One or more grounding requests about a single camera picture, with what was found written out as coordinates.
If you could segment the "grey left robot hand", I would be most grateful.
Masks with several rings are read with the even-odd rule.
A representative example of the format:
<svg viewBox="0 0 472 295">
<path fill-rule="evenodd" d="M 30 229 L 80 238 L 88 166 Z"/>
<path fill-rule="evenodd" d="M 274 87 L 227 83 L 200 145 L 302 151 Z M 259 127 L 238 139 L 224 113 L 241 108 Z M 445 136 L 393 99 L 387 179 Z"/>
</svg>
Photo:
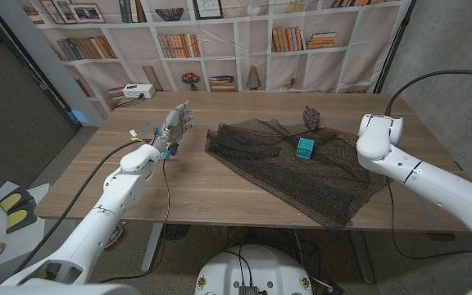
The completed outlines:
<svg viewBox="0 0 472 295">
<path fill-rule="evenodd" d="M 184 133 L 194 127 L 193 117 L 188 108 L 190 101 L 185 101 L 172 109 L 163 121 L 163 124 L 152 142 L 152 146 L 159 152 L 164 152 L 170 145 L 176 144 Z"/>
</svg>

